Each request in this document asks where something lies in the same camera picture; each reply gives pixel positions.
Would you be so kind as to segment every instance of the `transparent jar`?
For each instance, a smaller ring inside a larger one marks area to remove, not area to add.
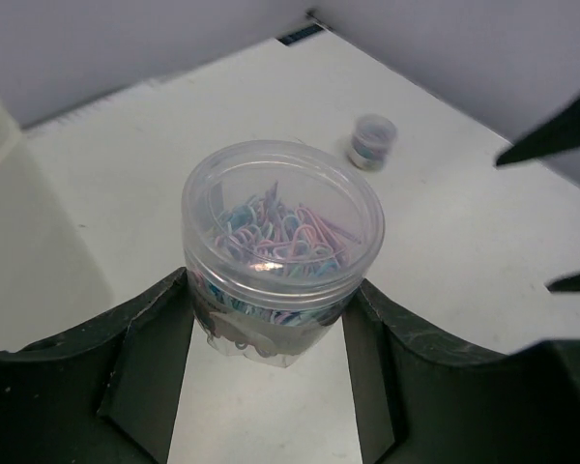
[[[383,243],[363,177],[306,145],[220,150],[183,190],[195,314],[225,355],[290,365],[338,319]]]

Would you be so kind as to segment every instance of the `small jar lid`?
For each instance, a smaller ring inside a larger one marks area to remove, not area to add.
[[[220,150],[183,190],[188,267],[253,305],[306,309],[352,293],[383,243],[369,184],[303,144],[252,141]]]

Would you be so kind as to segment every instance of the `table surface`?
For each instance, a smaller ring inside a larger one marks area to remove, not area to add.
[[[387,219],[368,278],[501,352],[580,337],[580,295],[544,287],[580,269],[580,189],[540,163],[496,170],[503,138],[333,33],[138,85],[29,139],[119,303],[183,265],[181,190],[204,157],[251,139],[343,157],[364,113],[399,131],[386,168],[363,173]],[[361,462],[347,369],[340,324],[285,370],[225,358],[195,328],[170,463]]]

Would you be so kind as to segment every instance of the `wall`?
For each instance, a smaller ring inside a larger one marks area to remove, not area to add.
[[[189,69],[303,17],[310,0],[0,0],[0,96],[30,124]]]
[[[321,0],[319,17],[507,138],[580,90],[580,0]],[[580,182],[580,154],[553,165]]]

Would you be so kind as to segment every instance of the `plastic container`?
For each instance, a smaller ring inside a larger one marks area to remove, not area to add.
[[[0,351],[106,311],[113,295],[0,104]]]
[[[182,207],[195,314],[209,343],[278,366],[337,320],[385,232],[363,177],[291,142],[207,157],[189,175]]]
[[[397,128],[387,118],[377,114],[362,116],[357,120],[348,158],[361,169],[382,169],[396,137]]]

